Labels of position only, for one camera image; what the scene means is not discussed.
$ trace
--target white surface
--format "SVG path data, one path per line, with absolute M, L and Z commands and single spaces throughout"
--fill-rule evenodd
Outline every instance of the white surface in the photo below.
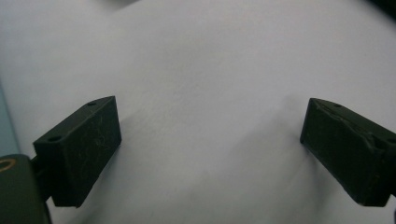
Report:
M 8 115 L 6 100 L 0 86 L 0 157 L 20 153 L 14 128 Z
M 298 138 L 309 97 L 396 131 L 396 26 L 364 1 L 0 2 L 21 150 L 116 95 L 122 147 L 60 223 L 392 223 Z

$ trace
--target black rubber pad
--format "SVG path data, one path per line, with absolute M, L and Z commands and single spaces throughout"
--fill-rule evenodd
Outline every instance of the black rubber pad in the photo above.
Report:
M 341 105 L 310 99 L 301 143 L 355 202 L 385 206 L 394 193 L 395 133 Z
M 34 142 L 56 206 L 80 207 L 121 142 L 116 98 L 85 104 Z

